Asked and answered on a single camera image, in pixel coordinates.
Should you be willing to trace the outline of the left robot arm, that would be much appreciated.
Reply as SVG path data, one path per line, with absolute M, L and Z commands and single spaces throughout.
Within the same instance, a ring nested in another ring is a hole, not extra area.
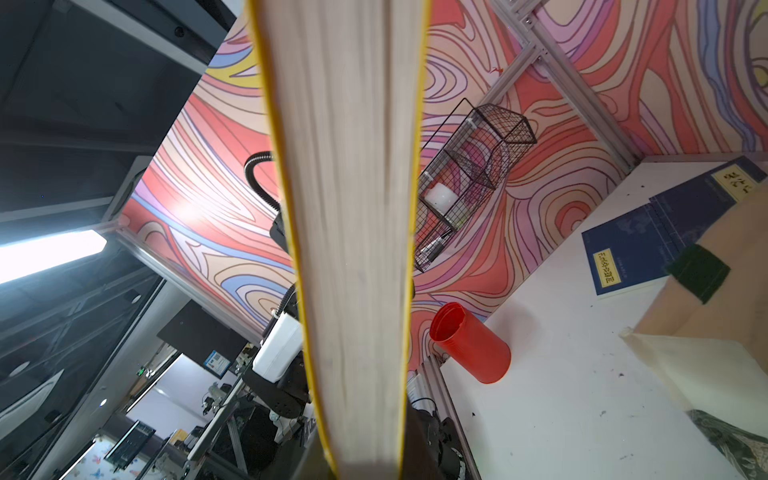
M 277 246 L 287 252 L 289 248 L 280 203 L 255 177 L 256 167 L 272 160 L 269 151 L 250 155 L 244 164 L 244 175 L 254 193 L 275 210 L 269 235 Z M 271 411 L 284 418 L 302 416 L 306 405 L 311 402 L 295 285 L 286 290 L 272 314 L 252 366 L 244 375 L 244 382 Z

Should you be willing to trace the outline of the cream canvas tote bag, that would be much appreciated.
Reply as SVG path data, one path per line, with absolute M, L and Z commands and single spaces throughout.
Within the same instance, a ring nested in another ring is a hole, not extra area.
M 667 269 L 622 339 L 745 479 L 767 476 L 767 184 Z

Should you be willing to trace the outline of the yellow cartoon cover book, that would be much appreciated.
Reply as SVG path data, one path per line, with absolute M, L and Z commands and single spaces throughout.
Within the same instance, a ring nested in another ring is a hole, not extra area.
M 318 435 L 404 473 L 427 1 L 250 1 Z

